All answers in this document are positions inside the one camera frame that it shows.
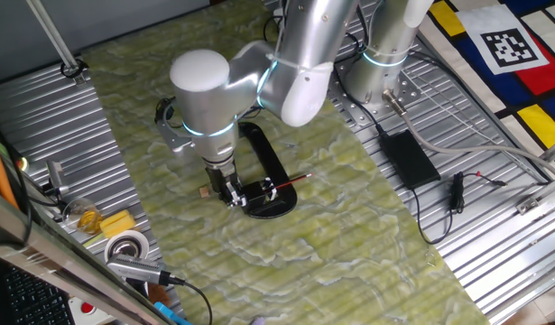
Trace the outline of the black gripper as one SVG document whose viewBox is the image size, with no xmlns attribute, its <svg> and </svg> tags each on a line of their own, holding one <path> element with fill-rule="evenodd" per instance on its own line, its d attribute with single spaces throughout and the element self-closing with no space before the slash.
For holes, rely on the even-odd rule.
<svg viewBox="0 0 555 325">
<path fill-rule="evenodd" d="M 228 207 L 247 206 L 246 195 L 242 191 L 242 184 L 238 179 L 234 161 L 212 163 L 205 161 L 206 172 L 213 190 L 219 190 L 219 198 Z"/>
</svg>

